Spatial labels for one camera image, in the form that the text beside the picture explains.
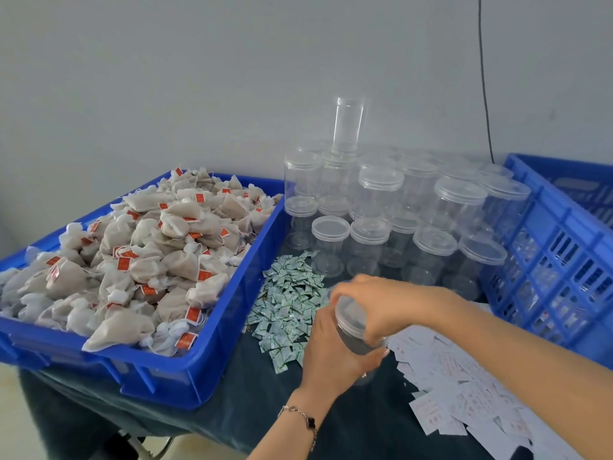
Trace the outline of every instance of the pile of green packets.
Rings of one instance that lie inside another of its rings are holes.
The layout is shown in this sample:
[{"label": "pile of green packets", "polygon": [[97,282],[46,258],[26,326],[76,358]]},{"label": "pile of green packets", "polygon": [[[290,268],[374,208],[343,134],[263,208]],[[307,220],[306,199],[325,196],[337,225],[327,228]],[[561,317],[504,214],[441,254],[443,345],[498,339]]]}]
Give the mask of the pile of green packets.
[{"label": "pile of green packets", "polygon": [[325,293],[324,276],[306,263],[311,252],[281,255],[264,271],[264,284],[247,317],[246,330],[269,352],[277,374],[296,360],[301,366],[315,313]]}]

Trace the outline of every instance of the bracelet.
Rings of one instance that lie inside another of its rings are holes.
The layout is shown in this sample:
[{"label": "bracelet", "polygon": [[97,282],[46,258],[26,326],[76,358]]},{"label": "bracelet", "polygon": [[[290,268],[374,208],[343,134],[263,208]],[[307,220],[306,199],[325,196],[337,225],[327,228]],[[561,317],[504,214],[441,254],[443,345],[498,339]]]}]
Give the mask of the bracelet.
[{"label": "bracelet", "polygon": [[296,413],[300,413],[306,420],[306,428],[309,431],[313,432],[313,444],[311,445],[311,450],[310,450],[310,452],[312,452],[313,449],[315,448],[315,441],[317,441],[317,428],[315,428],[315,418],[309,417],[304,411],[300,410],[298,407],[294,407],[294,406],[288,407],[287,405],[283,405],[281,407],[281,411],[276,417],[279,418],[281,414],[286,410],[295,411]]}]

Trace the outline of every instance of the hand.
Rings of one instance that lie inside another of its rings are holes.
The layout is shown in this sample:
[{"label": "hand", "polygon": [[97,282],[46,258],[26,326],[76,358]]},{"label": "hand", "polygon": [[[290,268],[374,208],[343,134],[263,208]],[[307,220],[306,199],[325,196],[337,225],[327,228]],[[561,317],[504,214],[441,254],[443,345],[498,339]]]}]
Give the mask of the hand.
[{"label": "hand", "polygon": [[377,368],[389,350],[378,348],[367,355],[356,355],[341,340],[337,331],[335,307],[319,309],[305,348],[301,389],[322,397],[330,404],[360,376]]},{"label": "hand", "polygon": [[441,287],[417,286],[360,274],[350,283],[334,287],[330,304],[336,305],[341,295],[357,301],[366,312],[364,340],[374,346],[383,337],[409,325],[427,326],[429,316],[446,301],[449,293]]}]

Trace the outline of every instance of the pile of paper cards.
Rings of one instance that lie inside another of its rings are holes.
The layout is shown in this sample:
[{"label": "pile of paper cards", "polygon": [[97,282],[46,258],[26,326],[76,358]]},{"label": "pile of paper cards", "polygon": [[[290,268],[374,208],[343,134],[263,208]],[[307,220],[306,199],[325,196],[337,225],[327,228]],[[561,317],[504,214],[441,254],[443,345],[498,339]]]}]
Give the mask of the pile of paper cards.
[{"label": "pile of paper cards", "polygon": [[387,346],[394,352],[398,370],[419,389],[409,405],[426,434],[436,430],[446,435],[471,433],[495,460],[509,460],[519,446],[532,450],[535,458],[581,458],[444,336],[427,327],[410,326],[389,337]]},{"label": "pile of paper cards", "polygon": [[245,330],[253,331],[262,352],[269,352],[277,374],[287,370],[291,361],[302,365],[315,313],[326,292],[324,277],[306,263],[311,255],[278,257],[264,271],[264,284],[247,317]]}]

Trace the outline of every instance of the blue plastic crate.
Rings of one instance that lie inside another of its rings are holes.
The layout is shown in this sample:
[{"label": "blue plastic crate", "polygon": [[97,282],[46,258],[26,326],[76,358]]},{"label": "blue plastic crate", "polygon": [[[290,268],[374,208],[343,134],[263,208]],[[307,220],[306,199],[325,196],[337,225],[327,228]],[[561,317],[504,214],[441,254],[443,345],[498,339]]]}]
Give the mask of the blue plastic crate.
[{"label": "blue plastic crate", "polygon": [[[225,180],[227,174],[216,174]],[[143,185],[145,188],[166,173]],[[270,196],[283,192],[283,181],[239,176],[242,184],[255,184]],[[112,201],[118,203],[121,198]],[[78,219],[84,226],[111,211],[105,206]],[[226,367],[249,310],[262,285],[262,271],[270,268],[289,229],[290,218],[281,201],[257,236],[253,246],[222,292],[207,324],[194,346],[183,357],[168,358],[126,345],[115,345],[96,353],[81,351],[85,338],[14,319],[0,318],[0,361],[39,370],[50,365],[70,368],[117,383],[121,394],[182,409],[194,409],[213,394]],[[35,242],[45,251],[58,249],[58,229]],[[0,271],[25,266],[25,250],[0,261]]]},{"label": "blue plastic crate", "polygon": [[613,369],[613,166],[511,154],[530,186],[509,256],[484,270],[494,313]]}]

